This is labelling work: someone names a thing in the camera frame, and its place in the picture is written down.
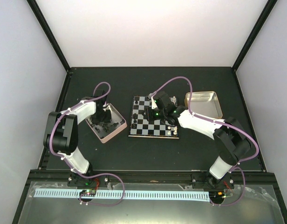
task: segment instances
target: chessboard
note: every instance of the chessboard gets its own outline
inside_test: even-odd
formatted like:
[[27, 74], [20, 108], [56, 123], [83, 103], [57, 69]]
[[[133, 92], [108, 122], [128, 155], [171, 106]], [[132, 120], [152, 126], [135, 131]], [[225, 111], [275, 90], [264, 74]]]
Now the chessboard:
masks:
[[[171, 98], [177, 106], [177, 99]], [[129, 137], [179, 139], [178, 128], [171, 126], [165, 120], [148, 121], [144, 119], [143, 112], [146, 107], [152, 106], [148, 97], [135, 96], [133, 98], [131, 125]]]

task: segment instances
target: led strip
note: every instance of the led strip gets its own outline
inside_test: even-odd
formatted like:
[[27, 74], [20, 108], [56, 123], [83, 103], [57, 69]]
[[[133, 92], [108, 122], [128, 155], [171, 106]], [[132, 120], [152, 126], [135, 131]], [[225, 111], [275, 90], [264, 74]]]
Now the led strip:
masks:
[[[79, 198], [82, 189], [36, 189], [34, 197], [52, 198]], [[122, 190], [97, 190], [95, 196], [82, 198], [120, 199]], [[197, 191], [153, 191], [153, 190], [126, 190], [124, 199], [135, 200], [177, 200], [209, 202], [209, 192]]]

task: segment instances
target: black table surface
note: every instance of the black table surface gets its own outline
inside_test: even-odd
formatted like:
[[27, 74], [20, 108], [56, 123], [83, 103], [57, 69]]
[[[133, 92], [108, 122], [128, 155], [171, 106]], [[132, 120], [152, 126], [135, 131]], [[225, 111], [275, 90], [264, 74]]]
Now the black table surface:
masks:
[[[94, 170], [208, 170], [218, 157], [214, 141], [193, 130], [180, 128], [180, 139], [128, 137], [133, 96], [146, 96], [176, 76], [190, 79], [193, 91], [215, 91], [223, 118], [236, 118], [252, 136], [240, 89], [230, 67], [110, 67], [73, 68], [63, 109], [92, 96], [95, 86], [111, 85], [110, 103], [126, 119], [128, 127], [105, 144], [83, 121], [79, 127], [78, 147]], [[164, 91], [184, 105], [189, 85], [183, 79], [168, 84]], [[253, 147], [246, 156], [255, 152]], [[261, 170], [258, 158], [243, 162], [244, 170]], [[59, 157], [50, 156], [47, 169], [68, 169]]]

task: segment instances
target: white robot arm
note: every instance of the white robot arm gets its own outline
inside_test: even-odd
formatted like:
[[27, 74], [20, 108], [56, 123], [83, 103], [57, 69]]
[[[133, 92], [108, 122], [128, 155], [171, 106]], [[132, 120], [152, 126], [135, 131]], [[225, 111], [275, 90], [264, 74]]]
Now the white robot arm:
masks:
[[[222, 127], [222, 125], [210, 123], [206, 120], [202, 120], [201, 118], [197, 118], [194, 116], [194, 114], [190, 114], [188, 110], [185, 110], [180, 114], [178, 121], [181, 127], [189, 128], [202, 133], [213, 140], [213, 134], [215, 133], [215, 130]], [[210, 168], [210, 174], [212, 174], [216, 179], [221, 179], [230, 170], [231, 167], [232, 165], [226, 163], [220, 158], [220, 156], [218, 156]]]
[[[85, 100], [81, 100], [81, 105], [73, 110], [70, 108], [69, 113], [65, 115], [62, 122], [58, 125], [58, 128], [53, 137], [53, 146], [57, 154], [61, 155], [61, 160], [66, 159], [72, 171], [78, 171], [81, 174], [87, 173], [89, 169], [89, 162], [83, 157], [79, 151], [78, 144], [78, 125], [85, 120], [88, 116], [96, 113], [96, 102], [84, 103]], [[48, 116], [44, 135], [44, 146], [49, 147], [50, 134], [52, 129], [60, 117], [62, 112], [51, 112]]]
[[151, 120], [165, 119], [171, 125], [180, 125], [183, 128], [192, 129], [215, 141], [219, 156], [209, 172], [217, 180], [221, 179], [233, 166], [237, 165], [239, 160], [251, 148], [251, 142], [244, 135], [221, 124], [209, 122], [209, 120], [216, 120], [243, 130], [240, 123], [234, 118], [223, 120], [209, 118], [196, 113], [190, 114], [186, 107], [176, 107], [165, 92], [158, 92], [151, 100], [154, 106], [146, 109], [146, 118]]

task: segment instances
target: purple cable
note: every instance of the purple cable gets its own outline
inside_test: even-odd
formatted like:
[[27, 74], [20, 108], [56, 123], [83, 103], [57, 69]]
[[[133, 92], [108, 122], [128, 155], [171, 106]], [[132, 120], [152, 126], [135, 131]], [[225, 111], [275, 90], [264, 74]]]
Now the purple cable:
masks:
[[174, 77], [170, 80], [168, 80], [166, 83], [164, 83], [159, 89], [157, 89], [155, 92], [152, 93], [152, 97], [157, 93], [159, 92], [163, 87], [165, 87], [168, 83], [170, 83], [171, 81], [173, 80], [176, 80], [176, 79], [179, 79], [179, 78], [182, 78], [182, 79], [185, 79], [188, 84], [189, 84], [189, 87], [190, 87], [190, 96], [189, 96], [189, 101], [188, 101], [188, 110], [190, 112], [190, 114], [192, 114], [192, 111], [191, 111], [191, 108], [190, 108], [190, 103], [191, 103], [191, 97], [192, 97], [192, 85], [191, 85], [191, 82], [189, 79], [187, 79], [186, 77], [184, 76], [178, 76], [178, 77]]
[[260, 152], [259, 145], [256, 143], [256, 141], [249, 134], [247, 134], [246, 132], [242, 131], [241, 129], [239, 129], [239, 128], [233, 126], [233, 125], [229, 125], [229, 124], [226, 124], [226, 123], [223, 123], [223, 122], [220, 122], [220, 121], [215, 121], [214, 123], [219, 124], [219, 125], [223, 125], [223, 126], [226, 126], [226, 127], [229, 127], [231, 129], [236, 130], [237, 132], [240, 132], [241, 134], [245, 135], [254, 144], [255, 149], [256, 149], [255, 154], [253, 154], [252, 156], [246, 157], [244, 159], [241, 159], [241, 160], [239, 160], [239, 162], [243, 162], [243, 161], [246, 161], [246, 160], [253, 159], [254, 157], [256, 157], [259, 154], [259, 152]]
[[[93, 99], [90, 99], [90, 100], [85, 100], [84, 103], [88, 103], [88, 102], [92, 102], [92, 101], [101, 99], [101, 98], [103, 98], [103, 97], [105, 97], [105, 96], [107, 96], [107, 95], [109, 94], [111, 87], [110, 87], [110, 84], [107, 83], [107, 82], [101, 82], [101, 83], [99, 83], [99, 84], [96, 86], [96, 88], [94, 89], [94, 93], [95, 93], [96, 89], [97, 89], [100, 85], [102, 85], [102, 84], [107, 84], [107, 85], [108, 85], [108, 87], [109, 87], [108, 91], [107, 91], [105, 94], [103, 94], [102, 96], [100, 96], [100, 97], [93, 98]], [[79, 106], [81, 106], [81, 105], [82, 105], [82, 102], [80, 102], [80, 103], [76, 104], [75, 106], [71, 107], [69, 110], [66, 110], [66, 111], [58, 118], [58, 120], [56, 121], [55, 126], [54, 126], [54, 128], [52, 129], [52, 132], [51, 132], [51, 135], [50, 135], [50, 139], [49, 139], [49, 150], [50, 150], [51, 154], [56, 155], [56, 156], [59, 156], [59, 157], [61, 157], [61, 158], [64, 158], [63, 155], [59, 155], [59, 154], [57, 154], [57, 153], [55, 153], [55, 152], [53, 151], [52, 139], [53, 139], [53, 137], [54, 137], [54, 134], [55, 134], [55, 131], [56, 131], [56, 129], [57, 129], [57, 126], [59, 125], [59, 123], [60, 123], [60, 121], [62, 120], [62, 118], [63, 118], [67, 113], [69, 113], [71, 110], [74, 110], [75, 108], [77, 108], [77, 107], [79, 107]], [[70, 167], [70, 169], [72, 170], [73, 167], [70, 165], [70, 163], [69, 163], [66, 159], [64, 159], [64, 161], [65, 161], [65, 163]], [[105, 206], [105, 207], [111, 207], [111, 206], [115, 206], [115, 205], [119, 204], [120, 202], [122, 202], [122, 200], [123, 200], [123, 198], [124, 198], [124, 195], [125, 195], [125, 186], [124, 186], [124, 183], [123, 183], [122, 179], [121, 179], [120, 177], [118, 177], [117, 175], [115, 175], [115, 174], [110, 174], [110, 173], [103, 173], [103, 174], [97, 174], [97, 175], [94, 175], [94, 176], [84, 176], [82, 173], [80, 173], [80, 172], [77, 171], [77, 170], [75, 170], [75, 172], [76, 172], [79, 176], [81, 176], [81, 177], [83, 177], [83, 178], [87, 178], [87, 179], [96, 178], [96, 177], [102, 176], [102, 175], [110, 175], [110, 176], [114, 176], [115, 178], [117, 178], [117, 179], [122, 183], [123, 194], [122, 194], [122, 197], [120, 198], [120, 200], [119, 200], [118, 202], [116, 202], [116, 203], [114, 203], [114, 204], [100, 204], [100, 203], [88, 203], [88, 204], [99, 205], [99, 206]]]
[[121, 182], [122, 188], [123, 188], [123, 194], [122, 194], [122, 197], [119, 199], [119, 201], [117, 201], [116, 203], [113, 203], [113, 204], [100, 204], [100, 203], [89, 203], [89, 202], [88, 202], [88, 204], [99, 205], [99, 206], [104, 206], [104, 207], [112, 207], [112, 206], [115, 206], [115, 205], [117, 205], [117, 204], [122, 202], [122, 200], [123, 200], [123, 198], [125, 196], [125, 185], [123, 183], [123, 180], [120, 177], [118, 177], [115, 174], [110, 174], [110, 173], [97, 174], [97, 175], [93, 175], [93, 176], [85, 176], [82, 173], [80, 173], [78, 170], [75, 170], [66, 159], [64, 159], [64, 161], [70, 167], [71, 171], [75, 171], [79, 176], [81, 176], [83, 178], [92, 179], [92, 178], [96, 178], [96, 177], [99, 177], [99, 176], [110, 175], [110, 176], [114, 176], [116, 179], [118, 179]]
[[[101, 83], [99, 83], [99, 84], [96, 86], [95, 90], [97, 89], [97, 87], [99, 87], [99, 86], [102, 85], [102, 84], [107, 84], [107, 85], [108, 85], [108, 87], [109, 87], [108, 91], [107, 91], [105, 94], [103, 94], [102, 96], [100, 96], [100, 97], [93, 98], [93, 99], [89, 99], [89, 100], [85, 100], [84, 103], [88, 103], [88, 102], [92, 102], [92, 101], [95, 101], [95, 100], [98, 100], [98, 99], [102, 99], [103, 97], [105, 97], [105, 96], [107, 96], [107, 95], [109, 94], [111, 87], [110, 87], [110, 84], [107, 83], [107, 82], [101, 82]], [[76, 104], [76, 105], [74, 105], [73, 107], [71, 107], [70, 110], [74, 110], [75, 108], [77, 108], [77, 107], [79, 107], [79, 106], [81, 106], [81, 105], [82, 105], [82, 102], [79, 102], [78, 104]], [[66, 110], [66, 111], [58, 118], [58, 120], [57, 120], [56, 123], [55, 123], [54, 128], [53, 128], [52, 131], [51, 131], [51, 135], [50, 135], [50, 139], [49, 139], [49, 150], [50, 150], [51, 154], [52, 154], [52, 155], [59, 156], [59, 157], [61, 157], [61, 158], [63, 158], [64, 156], [63, 156], [63, 155], [59, 155], [59, 154], [57, 154], [57, 153], [55, 153], [55, 152], [53, 151], [52, 139], [53, 139], [53, 137], [54, 137], [54, 135], [55, 135], [55, 131], [56, 131], [56, 129], [57, 129], [57, 127], [58, 127], [60, 121], [63, 119], [63, 117], [65, 117], [65, 115], [66, 115], [67, 113], [70, 112], [70, 110]]]
[[108, 85], [109, 88], [110, 88], [109, 83], [107, 83], [107, 82], [100, 82], [100, 83], [95, 87], [95, 89], [94, 89], [94, 91], [93, 91], [93, 96], [95, 95], [95, 92], [96, 92], [96, 90], [98, 89], [98, 87], [99, 87], [100, 85], [102, 85], [102, 84], [106, 84], [106, 85]]
[[[153, 93], [152, 93], [152, 96], [154, 96], [157, 92], [159, 92], [159, 91], [160, 91], [163, 87], [165, 87], [168, 83], [170, 83], [170, 82], [173, 81], [173, 80], [179, 79], [179, 78], [185, 79], [185, 80], [188, 82], [188, 84], [189, 84], [189, 87], [190, 87], [190, 97], [189, 97], [189, 101], [188, 101], [188, 110], [189, 110], [189, 113], [190, 113], [190, 114], [193, 114], [193, 112], [191, 111], [191, 108], [190, 108], [190, 102], [191, 102], [191, 97], [192, 97], [192, 84], [191, 84], [190, 80], [189, 80], [188, 78], [184, 77], [184, 76], [178, 76], [178, 77], [174, 77], [174, 78], [168, 80], [168, 81], [167, 81], [166, 83], [164, 83], [159, 89], [157, 89], [155, 92], [153, 92]], [[199, 119], [202, 119], [202, 120], [209, 121], [209, 122], [211, 122], [211, 123], [216, 123], [216, 124], [224, 125], [224, 126], [226, 126], [226, 127], [232, 128], [232, 129], [236, 130], [237, 132], [240, 132], [241, 134], [245, 135], [245, 136], [254, 144], [256, 151], [255, 151], [255, 154], [254, 154], [254, 155], [249, 156], [249, 157], [246, 157], [246, 158], [244, 158], [244, 159], [241, 159], [241, 160], [239, 160], [239, 162], [243, 162], [243, 161], [246, 161], [246, 160], [253, 159], [254, 157], [256, 157], [256, 156], [259, 154], [260, 148], [259, 148], [258, 144], [256, 143], [256, 141], [255, 141], [249, 134], [247, 134], [247, 133], [244, 132], [243, 130], [238, 129], [238, 128], [235, 127], [235, 126], [232, 126], [232, 125], [229, 125], [229, 124], [220, 122], [220, 121], [215, 121], [215, 120], [213, 120], [213, 119], [211, 119], [211, 118], [207, 118], [207, 117], [204, 117], [204, 116], [200, 116], [199, 114], [196, 114], [196, 113], [195, 113], [193, 116], [194, 116], [194, 117], [197, 117], [197, 118], [199, 118]]]
[[238, 203], [244, 196], [244, 193], [245, 193], [245, 186], [246, 186], [246, 183], [245, 183], [245, 176], [244, 176], [244, 172], [242, 171], [242, 169], [240, 167], [235, 167], [235, 169], [239, 169], [241, 171], [241, 174], [242, 174], [242, 178], [243, 178], [243, 191], [242, 191], [242, 194], [241, 196], [233, 203], [230, 203], [230, 204], [215, 204], [214, 202], [212, 202], [212, 200], [210, 199], [210, 203], [212, 205], [216, 205], [216, 206], [221, 206], [221, 207], [227, 207], [227, 206], [232, 206], [236, 203]]

